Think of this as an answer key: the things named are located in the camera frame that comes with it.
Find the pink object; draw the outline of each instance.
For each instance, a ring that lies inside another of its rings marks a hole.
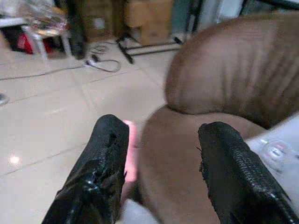
[[[127,160],[125,165],[125,173],[127,173],[125,181],[126,182],[134,182],[136,180],[136,151],[135,151],[135,139],[137,135],[136,126],[132,121],[124,120],[125,124],[129,126],[129,145],[127,152]]]

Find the white stool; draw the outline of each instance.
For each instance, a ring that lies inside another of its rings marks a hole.
[[[37,54],[40,52],[44,63],[48,62],[48,57],[47,57],[47,52],[46,52],[45,46],[43,44],[43,39],[48,38],[48,37],[61,36],[65,53],[68,57],[71,57],[71,47],[70,47],[70,43],[68,40],[69,32],[67,30],[60,35],[50,35],[50,36],[37,34],[37,33],[33,32],[29,26],[22,26],[22,30],[27,35],[27,38],[32,47],[33,53]]]

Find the brown armchair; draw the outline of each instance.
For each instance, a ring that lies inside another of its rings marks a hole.
[[[142,202],[164,224],[216,224],[197,130],[223,121],[244,139],[299,109],[299,14],[249,16],[203,30],[175,55],[167,105],[148,120],[138,159]]]

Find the metal frame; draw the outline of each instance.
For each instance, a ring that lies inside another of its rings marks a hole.
[[[132,57],[134,56],[140,56],[140,55],[148,55],[148,54],[154,54],[154,53],[160,53],[160,52],[167,52],[167,51],[173,51],[173,50],[178,50],[179,48],[173,48],[173,49],[161,49],[161,50],[154,50],[154,51],[145,51],[145,52],[140,52],[140,53],[135,53],[135,54],[130,54],[130,50],[136,50],[136,49],[146,49],[146,48],[152,48],[152,47],[157,47],[157,46],[167,46],[167,45],[177,45],[179,43],[177,42],[169,42],[169,43],[164,43],[164,44],[156,44],[156,45],[143,45],[139,47],[131,47],[128,48],[127,46],[123,46],[122,43],[126,41],[126,39],[131,39],[135,42],[137,42],[133,37],[131,37],[129,34],[123,35],[121,38],[119,38],[116,42],[118,44],[118,48],[121,50],[121,52],[124,54],[124,56],[127,58],[127,60],[131,63],[134,64],[134,60]]]

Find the red object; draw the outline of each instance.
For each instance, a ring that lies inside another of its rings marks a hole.
[[[45,50],[47,53],[52,51],[50,45],[47,43],[46,40],[43,40],[43,44],[45,46]],[[30,55],[33,54],[32,47],[28,41],[26,34],[24,34],[24,33],[20,34],[18,41],[17,41],[17,47],[19,49],[24,50],[27,54],[30,54]]]

